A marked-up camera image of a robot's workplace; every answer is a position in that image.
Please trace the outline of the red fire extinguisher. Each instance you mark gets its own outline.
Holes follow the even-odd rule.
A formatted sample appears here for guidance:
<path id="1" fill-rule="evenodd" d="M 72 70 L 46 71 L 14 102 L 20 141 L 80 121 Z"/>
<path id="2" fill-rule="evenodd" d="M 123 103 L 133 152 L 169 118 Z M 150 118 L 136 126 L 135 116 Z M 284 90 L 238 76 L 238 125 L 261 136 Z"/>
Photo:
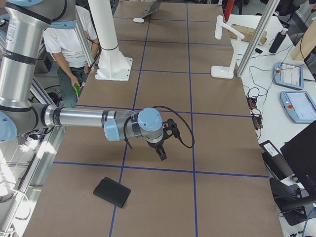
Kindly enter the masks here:
<path id="1" fill-rule="evenodd" d="M 230 14 L 231 14 L 232 9 L 234 7 L 234 3 L 235 3 L 234 0 L 227 0 L 226 8 L 224 11 L 224 18 L 225 18 L 226 22 L 229 20 Z"/>

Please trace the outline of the black monitor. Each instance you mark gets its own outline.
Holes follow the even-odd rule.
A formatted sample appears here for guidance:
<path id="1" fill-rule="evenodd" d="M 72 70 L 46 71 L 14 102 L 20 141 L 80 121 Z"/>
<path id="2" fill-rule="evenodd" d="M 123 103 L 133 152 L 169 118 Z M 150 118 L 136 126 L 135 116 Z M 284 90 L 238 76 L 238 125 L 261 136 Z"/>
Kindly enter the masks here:
<path id="1" fill-rule="evenodd" d="M 281 147 L 286 162 L 309 194 L 316 193 L 316 122 Z"/>

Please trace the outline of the cardboard box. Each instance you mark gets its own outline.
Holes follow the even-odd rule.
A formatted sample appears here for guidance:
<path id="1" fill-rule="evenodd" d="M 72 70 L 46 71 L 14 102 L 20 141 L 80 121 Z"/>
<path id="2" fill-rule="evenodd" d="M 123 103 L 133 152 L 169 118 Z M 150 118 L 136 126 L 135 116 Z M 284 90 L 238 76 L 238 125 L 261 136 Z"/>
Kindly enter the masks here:
<path id="1" fill-rule="evenodd" d="M 242 39 L 242 41 L 244 42 L 251 42 L 256 30 L 254 28 L 245 27 L 245 26 L 241 26 L 237 24 L 232 24 L 231 27 L 244 35 L 244 39 Z M 262 37 L 260 38 L 259 44 L 264 45 L 266 41 L 267 41 L 267 32 L 264 31 Z"/>

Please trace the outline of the white desk lamp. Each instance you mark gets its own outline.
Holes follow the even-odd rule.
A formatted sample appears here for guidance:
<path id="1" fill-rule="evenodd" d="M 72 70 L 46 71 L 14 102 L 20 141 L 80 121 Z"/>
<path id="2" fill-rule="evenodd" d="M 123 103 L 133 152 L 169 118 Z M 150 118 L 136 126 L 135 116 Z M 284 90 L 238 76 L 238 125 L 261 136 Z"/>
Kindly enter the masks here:
<path id="1" fill-rule="evenodd" d="M 217 41 L 219 41 L 219 39 L 217 39 L 216 36 L 218 36 L 219 33 L 221 33 L 220 40 L 222 40 L 222 37 L 224 36 L 224 29 L 228 30 L 229 32 L 230 30 L 233 30 L 233 34 L 237 36 L 237 39 L 233 45 L 232 43 L 230 43 L 230 45 L 212 45 L 209 72 L 212 78 L 232 79 L 237 66 L 239 47 L 244 35 L 233 27 L 227 25 L 224 22 L 224 17 L 222 15 L 218 15 L 216 18 L 214 33 L 214 37 Z"/>

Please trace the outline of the grey laptop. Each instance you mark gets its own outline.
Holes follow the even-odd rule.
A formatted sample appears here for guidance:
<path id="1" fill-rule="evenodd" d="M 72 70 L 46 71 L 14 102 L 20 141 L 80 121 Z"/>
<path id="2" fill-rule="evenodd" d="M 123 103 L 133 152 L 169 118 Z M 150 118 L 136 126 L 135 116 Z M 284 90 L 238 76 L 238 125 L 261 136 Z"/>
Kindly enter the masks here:
<path id="1" fill-rule="evenodd" d="M 143 10 L 141 18 L 145 18 L 151 15 L 152 13 L 158 11 L 160 4 L 161 0 L 154 0 L 153 2 L 151 2 L 151 4 Z"/>

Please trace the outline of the person in white shirt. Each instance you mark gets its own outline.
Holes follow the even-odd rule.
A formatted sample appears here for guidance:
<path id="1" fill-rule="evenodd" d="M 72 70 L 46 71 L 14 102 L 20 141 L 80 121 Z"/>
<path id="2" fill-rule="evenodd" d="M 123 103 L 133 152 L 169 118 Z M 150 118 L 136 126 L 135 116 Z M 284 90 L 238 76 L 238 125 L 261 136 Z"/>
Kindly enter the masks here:
<path id="1" fill-rule="evenodd" d="M 62 106 L 74 108 L 78 96 L 75 85 L 82 87 L 88 74 L 89 66 L 75 30 L 47 28 L 43 32 L 46 51 L 57 62 L 57 75 L 60 82 Z"/>

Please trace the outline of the white computer mouse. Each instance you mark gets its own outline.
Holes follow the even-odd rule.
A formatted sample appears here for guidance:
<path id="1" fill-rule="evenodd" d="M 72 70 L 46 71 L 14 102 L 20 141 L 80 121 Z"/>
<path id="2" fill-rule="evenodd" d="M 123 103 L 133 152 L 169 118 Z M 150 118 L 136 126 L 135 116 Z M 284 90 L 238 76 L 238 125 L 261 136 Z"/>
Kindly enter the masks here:
<path id="1" fill-rule="evenodd" d="M 136 18 L 133 19 L 133 22 L 135 22 L 135 23 L 144 23 L 145 20 L 143 18 L 136 17 Z"/>

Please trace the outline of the upper teach pendant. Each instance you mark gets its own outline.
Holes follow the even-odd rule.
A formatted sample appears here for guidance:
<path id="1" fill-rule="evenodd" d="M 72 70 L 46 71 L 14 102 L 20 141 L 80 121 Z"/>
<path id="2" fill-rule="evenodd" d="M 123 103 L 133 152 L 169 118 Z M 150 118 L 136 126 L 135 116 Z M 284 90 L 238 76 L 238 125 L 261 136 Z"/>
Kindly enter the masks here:
<path id="1" fill-rule="evenodd" d="M 274 66 L 274 82 L 277 85 L 302 90 L 304 88 L 304 76 L 302 66 L 277 62 Z"/>

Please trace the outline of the black water bottle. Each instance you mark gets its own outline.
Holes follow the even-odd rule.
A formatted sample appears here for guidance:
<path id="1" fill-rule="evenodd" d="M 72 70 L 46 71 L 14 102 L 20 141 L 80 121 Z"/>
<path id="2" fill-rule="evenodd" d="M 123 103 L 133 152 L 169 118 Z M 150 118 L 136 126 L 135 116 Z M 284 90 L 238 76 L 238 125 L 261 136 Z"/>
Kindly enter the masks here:
<path id="1" fill-rule="evenodd" d="M 280 45 L 283 43 L 286 35 L 287 35 L 288 29 L 283 28 L 280 32 L 277 33 L 271 47 L 269 48 L 269 53 L 276 53 L 279 49 Z"/>

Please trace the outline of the lower teach pendant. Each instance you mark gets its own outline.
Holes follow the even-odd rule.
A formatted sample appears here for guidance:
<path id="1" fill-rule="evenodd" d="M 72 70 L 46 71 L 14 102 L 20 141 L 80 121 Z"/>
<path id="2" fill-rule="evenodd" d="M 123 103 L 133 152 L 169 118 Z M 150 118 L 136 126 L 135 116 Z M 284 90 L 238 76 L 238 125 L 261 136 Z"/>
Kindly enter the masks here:
<path id="1" fill-rule="evenodd" d="M 307 91 L 281 91 L 279 96 L 294 123 L 309 124 L 316 120 L 316 104 Z"/>

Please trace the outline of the aluminium frame post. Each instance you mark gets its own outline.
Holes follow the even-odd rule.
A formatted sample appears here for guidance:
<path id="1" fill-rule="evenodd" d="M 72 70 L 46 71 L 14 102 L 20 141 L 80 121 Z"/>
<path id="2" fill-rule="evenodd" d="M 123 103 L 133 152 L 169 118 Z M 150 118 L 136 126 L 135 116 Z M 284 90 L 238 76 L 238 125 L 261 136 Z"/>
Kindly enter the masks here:
<path id="1" fill-rule="evenodd" d="M 241 60 L 241 63 L 238 67 L 237 70 L 237 76 L 240 78 L 242 77 L 242 74 L 244 73 L 246 66 L 248 65 L 251 57 L 252 57 L 252 53 L 254 52 L 255 48 L 257 47 L 257 44 L 259 43 L 269 21 L 270 18 L 272 17 L 273 13 L 276 10 L 276 7 L 278 5 L 278 3 L 280 2 L 280 0 L 269 0 L 268 4 L 264 10 L 264 12 L 262 13 L 262 16 L 258 22 L 258 25 L 256 27 L 256 30 L 254 32 L 254 35 L 252 37 L 252 40 L 250 41 L 245 54 Z"/>

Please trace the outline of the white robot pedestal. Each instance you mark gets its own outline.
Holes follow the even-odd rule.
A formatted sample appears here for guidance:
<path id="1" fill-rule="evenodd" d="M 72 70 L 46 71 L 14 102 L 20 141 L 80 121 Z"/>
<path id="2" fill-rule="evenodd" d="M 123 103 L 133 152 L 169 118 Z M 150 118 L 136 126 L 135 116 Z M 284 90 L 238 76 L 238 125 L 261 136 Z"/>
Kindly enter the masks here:
<path id="1" fill-rule="evenodd" d="M 110 2 L 90 0 L 88 3 L 101 47 L 95 78 L 128 81 L 133 59 L 124 57 L 119 49 Z"/>

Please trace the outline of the black mouse pad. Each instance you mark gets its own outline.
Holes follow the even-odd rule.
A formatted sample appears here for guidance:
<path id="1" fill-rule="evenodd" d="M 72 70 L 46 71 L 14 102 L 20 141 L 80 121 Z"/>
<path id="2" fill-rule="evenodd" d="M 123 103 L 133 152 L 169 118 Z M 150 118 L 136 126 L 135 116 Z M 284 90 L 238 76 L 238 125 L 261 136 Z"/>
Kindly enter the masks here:
<path id="1" fill-rule="evenodd" d="M 131 189 L 110 179 L 109 177 L 103 178 L 93 191 L 95 196 L 119 208 L 123 208 L 130 193 Z"/>

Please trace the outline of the teach pendant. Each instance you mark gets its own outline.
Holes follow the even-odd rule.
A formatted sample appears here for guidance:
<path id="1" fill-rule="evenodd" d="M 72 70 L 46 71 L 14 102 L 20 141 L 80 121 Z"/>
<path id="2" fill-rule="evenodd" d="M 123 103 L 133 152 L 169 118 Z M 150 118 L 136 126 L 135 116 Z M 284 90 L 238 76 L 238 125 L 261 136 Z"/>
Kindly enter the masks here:
<path id="1" fill-rule="evenodd" d="M 307 91 L 281 91 L 279 96 L 294 123 L 309 124 L 316 120 L 316 104 Z"/>
<path id="2" fill-rule="evenodd" d="M 277 85 L 302 90 L 304 88 L 304 76 L 302 66 L 277 62 L 274 66 L 274 82 Z"/>

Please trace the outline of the black power strip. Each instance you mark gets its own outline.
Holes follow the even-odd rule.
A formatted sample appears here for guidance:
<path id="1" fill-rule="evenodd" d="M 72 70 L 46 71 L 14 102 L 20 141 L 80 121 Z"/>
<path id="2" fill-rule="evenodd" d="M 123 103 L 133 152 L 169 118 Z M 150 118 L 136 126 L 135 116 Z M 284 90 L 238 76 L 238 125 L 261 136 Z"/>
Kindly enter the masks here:
<path id="1" fill-rule="evenodd" d="M 261 111 L 257 108 L 256 99 L 247 98 L 247 103 L 249 106 L 250 115 L 251 115 L 252 122 L 255 129 L 258 130 L 258 129 L 263 128 L 263 125 L 262 125 L 263 117 L 262 117 Z"/>

